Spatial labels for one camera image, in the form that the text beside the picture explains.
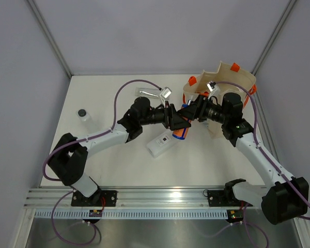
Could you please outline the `orange bottle blue cap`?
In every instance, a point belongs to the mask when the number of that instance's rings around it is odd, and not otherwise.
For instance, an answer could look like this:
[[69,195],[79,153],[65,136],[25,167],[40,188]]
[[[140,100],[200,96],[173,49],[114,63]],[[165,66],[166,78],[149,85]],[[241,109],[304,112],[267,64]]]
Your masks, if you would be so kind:
[[[183,109],[187,106],[188,106],[187,104],[183,104],[181,108]],[[190,119],[187,119],[185,117],[184,117],[184,119],[187,120],[189,123],[191,123]],[[174,137],[178,140],[184,140],[187,136],[188,130],[189,130],[189,128],[183,128],[183,129],[175,130],[172,132],[172,137]]]

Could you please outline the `white rectangular bottle black cap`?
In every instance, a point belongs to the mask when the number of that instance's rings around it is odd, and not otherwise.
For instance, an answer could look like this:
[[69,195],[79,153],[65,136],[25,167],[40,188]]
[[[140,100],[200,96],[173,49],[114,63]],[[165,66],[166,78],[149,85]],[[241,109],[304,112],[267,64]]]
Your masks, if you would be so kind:
[[171,130],[166,130],[151,140],[146,145],[146,148],[153,158],[157,158],[175,146],[178,142],[179,139],[173,136],[173,132]]

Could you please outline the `silver tube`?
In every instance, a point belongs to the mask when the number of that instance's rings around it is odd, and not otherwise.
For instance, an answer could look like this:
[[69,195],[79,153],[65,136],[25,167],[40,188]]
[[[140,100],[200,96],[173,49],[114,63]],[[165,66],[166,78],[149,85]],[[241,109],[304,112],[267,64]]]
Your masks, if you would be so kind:
[[158,99],[160,90],[157,88],[136,88],[135,90],[135,96],[136,97],[146,97],[151,99]]

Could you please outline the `canvas tote bag orange handles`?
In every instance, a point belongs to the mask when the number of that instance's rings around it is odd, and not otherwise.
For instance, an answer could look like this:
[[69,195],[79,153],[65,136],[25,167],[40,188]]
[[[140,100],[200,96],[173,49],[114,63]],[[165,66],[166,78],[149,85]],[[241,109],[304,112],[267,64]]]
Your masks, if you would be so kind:
[[237,63],[226,64],[220,62],[216,72],[203,71],[200,75],[191,76],[183,87],[183,103],[195,100],[198,95],[209,96],[210,91],[206,86],[209,82],[221,82],[220,92],[216,95],[221,104],[225,93],[237,93],[244,106],[248,103],[249,95],[253,95],[256,88],[256,77],[247,70],[242,69]]

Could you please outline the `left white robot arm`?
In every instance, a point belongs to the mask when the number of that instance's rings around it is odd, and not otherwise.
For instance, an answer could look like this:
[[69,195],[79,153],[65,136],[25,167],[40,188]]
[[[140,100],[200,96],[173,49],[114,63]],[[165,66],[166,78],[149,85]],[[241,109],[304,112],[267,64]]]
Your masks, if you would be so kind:
[[138,97],[123,118],[110,129],[81,139],[71,133],[63,135],[46,165],[65,186],[81,194],[82,203],[95,206],[103,202],[104,194],[96,182],[84,172],[87,159],[112,146],[136,139],[142,134],[143,126],[158,123],[171,131],[191,126],[179,115],[173,104],[165,103],[153,108],[148,98]]

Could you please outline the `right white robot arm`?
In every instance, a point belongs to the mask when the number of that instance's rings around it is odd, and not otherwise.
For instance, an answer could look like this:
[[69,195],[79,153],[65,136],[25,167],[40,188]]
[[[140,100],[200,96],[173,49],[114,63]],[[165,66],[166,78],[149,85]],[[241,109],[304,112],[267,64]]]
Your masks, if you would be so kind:
[[243,118],[241,97],[226,93],[221,104],[199,95],[179,114],[189,120],[212,120],[221,124],[224,137],[239,150],[256,169],[265,188],[261,189],[238,179],[228,182],[224,191],[229,205],[239,201],[262,210],[273,225],[307,213],[309,185],[303,178],[296,178],[284,169],[272,154],[257,140],[255,128]]

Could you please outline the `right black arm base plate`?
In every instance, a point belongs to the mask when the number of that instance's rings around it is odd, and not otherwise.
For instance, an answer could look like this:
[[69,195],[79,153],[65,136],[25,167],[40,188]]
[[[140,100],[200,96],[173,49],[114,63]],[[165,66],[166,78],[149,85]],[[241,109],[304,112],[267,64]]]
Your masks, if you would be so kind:
[[225,196],[224,190],[207,190],[209,207],[240,207],[239,201],[229,199]]

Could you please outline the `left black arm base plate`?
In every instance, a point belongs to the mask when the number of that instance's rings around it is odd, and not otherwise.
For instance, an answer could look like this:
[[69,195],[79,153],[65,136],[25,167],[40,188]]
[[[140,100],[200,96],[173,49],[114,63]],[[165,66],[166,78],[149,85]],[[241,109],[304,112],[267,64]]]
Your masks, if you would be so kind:
[[73,207],[115,207],[117,191],[97,189],[90,197],[76,191],[72,195],[71,206]]

